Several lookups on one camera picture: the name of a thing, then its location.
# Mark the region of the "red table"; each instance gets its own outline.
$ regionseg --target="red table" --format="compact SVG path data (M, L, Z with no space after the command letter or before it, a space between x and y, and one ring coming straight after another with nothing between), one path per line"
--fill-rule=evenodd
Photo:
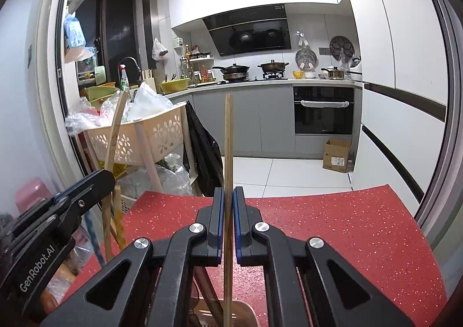
M170 237L189 225L211 198L146 192L125 216L128 241ZM420 229L389 186L329 195L247 199L262 219L286 235L327 241L365 278L407 314L417 327L429 326L447 301L437 262ZM75 292L99 270L93 257L68 291ZM209 268L223 295L222 268ZM233 270L233 298L254 309L267 326L267 304L261 268Z

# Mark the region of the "blue package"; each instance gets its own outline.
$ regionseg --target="blue package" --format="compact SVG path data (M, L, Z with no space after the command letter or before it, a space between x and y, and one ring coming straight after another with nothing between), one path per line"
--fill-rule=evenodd
M64 34L66 34L70 48L85 46L85 37L80 22L70 14L66 15L64 19Z

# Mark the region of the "triangular cutout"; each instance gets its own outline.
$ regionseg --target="triangular cutout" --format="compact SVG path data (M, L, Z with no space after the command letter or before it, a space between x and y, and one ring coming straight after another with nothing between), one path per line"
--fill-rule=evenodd
M346 309L351 310L370 300L370 295L335 261L328 260L328 269Z
M103 280L91 288L86 294L87 302L93 303L105 310L111 310L116 302L122 283L129 272L131 263L121 262Z

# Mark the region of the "oven handle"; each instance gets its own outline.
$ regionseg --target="oven handle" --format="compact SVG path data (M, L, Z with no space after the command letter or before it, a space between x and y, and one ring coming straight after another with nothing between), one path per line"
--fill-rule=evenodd
M323 107L331 107L335 109L346 108L350 105L349 101L345 102L328 102L328 101L300 101L300 104L304 107L314 107L321 109Z

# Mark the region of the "yellow cup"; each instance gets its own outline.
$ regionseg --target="yellow cup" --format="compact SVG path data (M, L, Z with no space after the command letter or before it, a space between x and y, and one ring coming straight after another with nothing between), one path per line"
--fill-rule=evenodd
M302 71L293 71L293 76L295 78L303 78L304 77L304 72L302 72Z

